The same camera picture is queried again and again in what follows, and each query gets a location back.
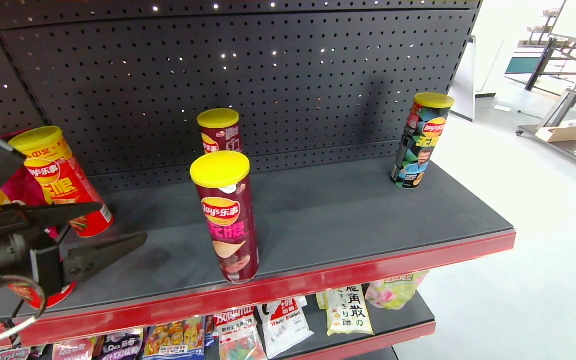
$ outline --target maroon chip can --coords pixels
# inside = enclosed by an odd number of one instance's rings
[[[242,152],[239,114],[232,109],[212,109],[197,116],[205,153],[230,150]]]
[[[228,150],[206,153],[190,166],[221,274],[235,284],[259,270],[249,172],[247,157]]]

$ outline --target black chip can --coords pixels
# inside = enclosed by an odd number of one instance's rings
[[[453,104],[453,98],[441,93],[420,92],[414,96],[390,174],[395,185],[403,189],[419,186]]]

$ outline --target pink snack bag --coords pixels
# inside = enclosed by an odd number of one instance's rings
[[[98,338],[57,342],[52,347],[52,360],[91,360]]]

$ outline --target white floor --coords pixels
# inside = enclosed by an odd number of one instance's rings
[[[432,160],[515,226],[514,250],[430,271],[436,333],[394,346],[400,360],[576,360],[576,161],[514,134],[538,122],[516,110],[554,98],[510,80],[497,94],[474,123],[449,119]]]

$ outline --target candy bag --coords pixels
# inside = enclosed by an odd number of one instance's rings
[[[219,360],[267,360],[253,313],[249,306],[214,315]]]
[[[141,352],[143,329],[115,332],[103,337],[98,360],[135,360]]]
[[[328,290],[325,297],[328,336],[339,333],[373,335],[361,285]]]
[[[205,347],[210,347],[214,345],[214,320],[212,319],[212,316],[206,316],[203,342],[205,344]]]
[[[29,355],[29,347],[0,350],[0,360],[25,360]]]
[[[91,360],[97,337],[56,342],[52,346],[52,360]]]
[[[428,271],[372,281],[366,291],[366,300],[380,309],[399,310],[413,298]]]
[[[301,310],[300,300],[304,303],[305,297],[273,301],[256,307],[261,317],[265,352],[269,359],[314,335]]]
[[[294,298],[294,300],[297,301],[297,304],[301,308],[305,308],[306,306],[308,306],[308,299],[306,299],[305,296],[297,296]]]
[[[204,318],[191,317],[150,328],[144,360],[202,360]]]

